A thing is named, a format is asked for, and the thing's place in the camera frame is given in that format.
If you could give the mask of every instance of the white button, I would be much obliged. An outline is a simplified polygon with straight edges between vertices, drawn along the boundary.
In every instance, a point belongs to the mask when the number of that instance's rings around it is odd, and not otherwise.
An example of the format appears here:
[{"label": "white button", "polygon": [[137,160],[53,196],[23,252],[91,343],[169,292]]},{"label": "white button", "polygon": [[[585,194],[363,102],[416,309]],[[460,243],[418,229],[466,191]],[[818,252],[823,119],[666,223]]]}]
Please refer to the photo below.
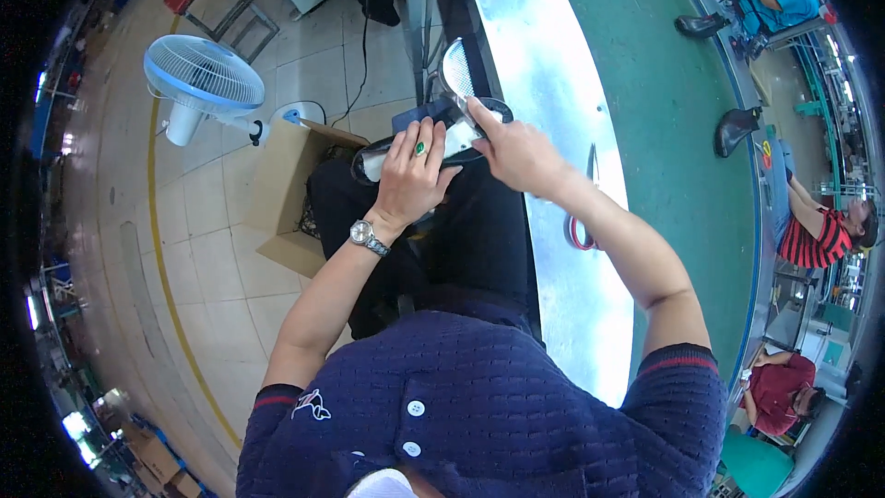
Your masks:
[{"label": "white button", "polygon": [[409,415],[414,417],[418,417],[419,415],[424,415],[424,404],[418,402],[417,400],[413,400],[409,403],[408,406],[405,407],[409,412]]},{"label": "white button", "polygon": [[403,449],[405,450],[405,453],[411,457],[418,457],[421,455],[421,447],[414,442],[405,442],[403,444]]}]

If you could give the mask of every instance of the hand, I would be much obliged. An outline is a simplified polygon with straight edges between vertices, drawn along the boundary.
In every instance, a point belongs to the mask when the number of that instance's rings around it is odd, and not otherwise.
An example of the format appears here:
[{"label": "hand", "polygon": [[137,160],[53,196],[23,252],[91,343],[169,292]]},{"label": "hand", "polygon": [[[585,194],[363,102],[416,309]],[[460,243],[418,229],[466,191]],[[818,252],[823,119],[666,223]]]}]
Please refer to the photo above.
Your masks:
[{"label": "hand", "polygon": [[[416,154],[418,143],[423,143],[421,154]],[[382,164],[378,199],[366,214],[382,242],[385,231],[395,233],[395,239],[443,200],[448,184],[461,171],[459,166],[440,172],[444,152],[445,125],[434,127],[429,117],[420,124],[412,122],[393,139]]]},{"label": "hand", "polygon": [[549,199],[562,179],[574,168],[531,124],[502,124],[474,97],[467,99],[473,119],[488,139],[473,141],[473,148],[489,160],[492,175],[514,191]]}]

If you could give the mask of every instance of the green conveyor surface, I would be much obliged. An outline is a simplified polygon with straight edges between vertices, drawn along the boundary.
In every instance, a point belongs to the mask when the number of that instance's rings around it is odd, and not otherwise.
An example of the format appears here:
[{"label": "green conveyor surface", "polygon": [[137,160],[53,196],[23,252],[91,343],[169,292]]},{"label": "green conveyor surface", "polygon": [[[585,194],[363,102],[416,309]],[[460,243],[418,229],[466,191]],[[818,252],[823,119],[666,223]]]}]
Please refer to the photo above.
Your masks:
[{"label": "green conveyor surface", "polygon": [[[720,374],[731,377],[750,302],[754,194],[747,149],[716,158],[716,122],[736,98],[711,41],[673,28],[691,0],[570,0],[602,80],[630,210],[679,254],[701,301]],[[646,318],[636,310],[631,378]]]}]

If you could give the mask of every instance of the hair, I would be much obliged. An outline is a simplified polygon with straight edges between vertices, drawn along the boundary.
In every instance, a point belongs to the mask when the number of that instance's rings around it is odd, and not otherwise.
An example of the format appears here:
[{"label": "hair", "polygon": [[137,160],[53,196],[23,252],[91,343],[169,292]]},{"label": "hair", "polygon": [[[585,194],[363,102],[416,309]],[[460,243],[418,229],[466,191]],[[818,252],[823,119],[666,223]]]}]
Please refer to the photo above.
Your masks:
[{"label": "hair", "polygon": [[820,405],[824,403],[826,398],[826,391],[822,386],[815,386],[814,391],[812,397],[808,399],[808,411],[800,415],[805,423],[809,423],[817,418],[820,413]]},{"label": "hair", "polygon": [[860,249],[871,249],[879,236],[879,216],[876,213],[876,204],[867,200],[867,205],[869,205],[870,213],[864,223],[860,225],[864,228],[864,234],[851,235],[851,247],[858,252]]}]

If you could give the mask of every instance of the black pants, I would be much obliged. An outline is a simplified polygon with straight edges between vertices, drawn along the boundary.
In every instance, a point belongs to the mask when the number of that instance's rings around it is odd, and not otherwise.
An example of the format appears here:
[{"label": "black pants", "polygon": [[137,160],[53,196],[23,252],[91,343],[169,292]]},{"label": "black pants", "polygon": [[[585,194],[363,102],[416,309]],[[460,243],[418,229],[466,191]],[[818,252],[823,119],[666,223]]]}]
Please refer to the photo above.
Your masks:
[{"label": "black pants", "polygon": [[[311,174],[307,190],[328,259],[375,203],[378,187],[357,183],[347,163],[330,160]],[[417,246],[420,254],[403,236],[378,262],[348,320],[353,337],[383,329],[386,322],[375,313],[377,305],[394,306],[397,297],[408,295],[417,309],[461,313],[445,305],[463,301],[506,308],[524,318],[522,326],[530,326],[532,333],[537,329],[540,339],[540,328],[532,322],[537,290],[522,194],[493,178],[484,159],[472,161],[449,185],[448,201],[437,207],[433,227],[420,239],[426,241]]]}]

